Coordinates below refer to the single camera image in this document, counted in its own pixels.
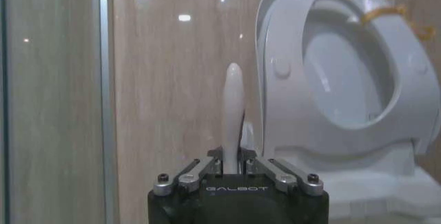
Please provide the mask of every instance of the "logo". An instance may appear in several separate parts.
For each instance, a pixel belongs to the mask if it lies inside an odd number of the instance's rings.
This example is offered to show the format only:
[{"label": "logo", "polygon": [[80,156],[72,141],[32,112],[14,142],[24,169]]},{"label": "logo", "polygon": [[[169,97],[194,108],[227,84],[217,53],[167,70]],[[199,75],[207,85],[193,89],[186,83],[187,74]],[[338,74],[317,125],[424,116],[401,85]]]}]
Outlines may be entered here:
[{"label": "logo", "polygon": [[206,187],[206,191],[266,191],[269,187]]}]

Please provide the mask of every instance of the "glass shower door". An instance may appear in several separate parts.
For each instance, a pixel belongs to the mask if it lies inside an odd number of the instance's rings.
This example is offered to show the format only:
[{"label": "glass shower door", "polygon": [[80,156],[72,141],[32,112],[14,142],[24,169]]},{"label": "glass shower door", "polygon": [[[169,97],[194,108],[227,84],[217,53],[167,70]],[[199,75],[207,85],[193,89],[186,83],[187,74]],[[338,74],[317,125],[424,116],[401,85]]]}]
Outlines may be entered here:
[{"label": "glass shower door", "polygon": [[99,0],[6,0],[8,219],[104,223]]}]

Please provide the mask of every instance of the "beige wall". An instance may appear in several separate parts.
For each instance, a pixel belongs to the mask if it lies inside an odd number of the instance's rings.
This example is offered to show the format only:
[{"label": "beige wall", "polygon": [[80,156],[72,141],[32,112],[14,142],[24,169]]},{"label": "beige wall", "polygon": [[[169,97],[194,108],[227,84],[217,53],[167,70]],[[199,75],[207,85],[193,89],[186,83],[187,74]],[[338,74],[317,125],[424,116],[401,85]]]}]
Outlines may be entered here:
[{"label": "beige wall", "polygon": [[[436,6],[408,0],[428,13]],[[225,70],[245,72],[247,118],[257,118],[254,19],[259,0],[114,0],[122,224],[146,223],[147,191],[219,145]],[[191,22],[179,22],[179,14]],[[421,21],[437,21],[435,17]],[[433,157],[425,165],[436,174]]]},{"label": "beige wall", "polygon": [[11,223],[104,224],[98,0],[7,0]]},{"label": "beige wall", "polygon": [[[435,25],[437,36],[431,42],[425,42],[428,54],[437,70],[439,79],[441,78],[441,0],[396,0],[409,6],[410,14],[417,23]],[[427,156],[418,158],[418,163],[441,182],[441,138]]]}]

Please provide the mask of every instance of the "white toilet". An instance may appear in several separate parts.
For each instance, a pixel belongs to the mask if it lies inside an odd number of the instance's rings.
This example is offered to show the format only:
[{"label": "white toilet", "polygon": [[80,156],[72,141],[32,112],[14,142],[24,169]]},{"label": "white toilet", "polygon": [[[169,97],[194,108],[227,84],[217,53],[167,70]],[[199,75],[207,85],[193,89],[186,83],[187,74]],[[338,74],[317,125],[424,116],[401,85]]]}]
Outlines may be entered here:
[{"label": "white toilet", "polygon": [[440,86],[385,0],[262,0],[261,127],[253,148],[320,174],[330,223],[441,223],[441,187],[416,165],[440,130]]}]

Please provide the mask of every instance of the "orange strap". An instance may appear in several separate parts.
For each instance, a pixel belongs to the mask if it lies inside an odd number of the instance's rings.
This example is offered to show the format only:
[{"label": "orange strap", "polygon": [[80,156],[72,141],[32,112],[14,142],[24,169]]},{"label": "orange strap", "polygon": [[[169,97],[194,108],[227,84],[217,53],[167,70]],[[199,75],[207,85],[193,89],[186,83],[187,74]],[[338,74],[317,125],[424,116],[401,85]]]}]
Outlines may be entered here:
[{"label": "orange strap", "polygon": [[373,19],[382,15],[390,15],[390,14],[398,14],[404,17],[406,20],[414,34],[418,36],[421,41],[429,41],[433,39],[436,35],[436,28],[433,26],[418,26],[413,21],[410,21],[409,15],[408,15],[408,8],[404,5],[398,5],[396,7],[384,7],[377,8],[369,13],[366,13],[361,18],[361,23],[365,25],[369,23]]}]

